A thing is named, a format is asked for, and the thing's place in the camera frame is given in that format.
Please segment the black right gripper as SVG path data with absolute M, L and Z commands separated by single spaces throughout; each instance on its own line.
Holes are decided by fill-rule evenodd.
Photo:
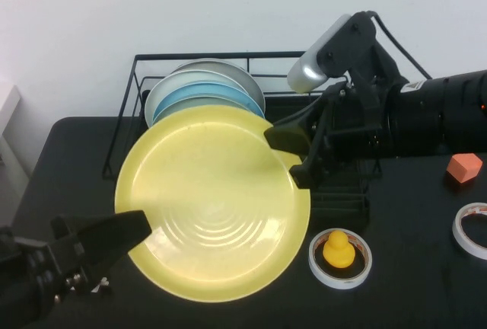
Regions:
M 264 132 L 272 149 L 306 155 L 290 174 L 300 189 L 313 189 L 343 164 L 375 158 L 384 135 L 384 108 L 349 83 L 335 83 L 318 101 Z

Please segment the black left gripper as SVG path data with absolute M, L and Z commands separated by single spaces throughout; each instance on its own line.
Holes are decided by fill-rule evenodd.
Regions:
M 57 216 L 50 225 L 51 242 L 21 243 L 42 303 L 61 302 L 71 290 L 92 292 L 118 260 L 152 233 L 141 210 L 103 218 Z

